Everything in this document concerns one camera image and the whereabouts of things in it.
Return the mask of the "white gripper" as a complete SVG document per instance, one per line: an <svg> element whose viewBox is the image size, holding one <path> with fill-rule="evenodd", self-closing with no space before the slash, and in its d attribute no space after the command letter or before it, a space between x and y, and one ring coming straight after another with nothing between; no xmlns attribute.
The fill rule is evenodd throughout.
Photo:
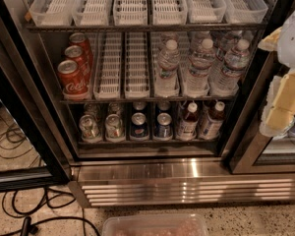
<svg viewBox="0 0 295 236"><path fill-rule="evenodd" d="M258 48L276 51L282 28L262 39ZM283 137L295 122L295 70L283 76L274 76L266 95L260 132L266 137Z"/></svg>

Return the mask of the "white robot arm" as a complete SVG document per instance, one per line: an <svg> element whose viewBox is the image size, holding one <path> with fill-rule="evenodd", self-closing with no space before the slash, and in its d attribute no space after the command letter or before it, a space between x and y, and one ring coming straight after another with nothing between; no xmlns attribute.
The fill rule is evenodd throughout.
<svg viewBox="0 0 295 236"><path fill-rule="evenodd" d="M289 69L284 76L273 77L260 124L264 136L282 136L295 123L295 10L258 48L276 51L278 62Z"/></svg>

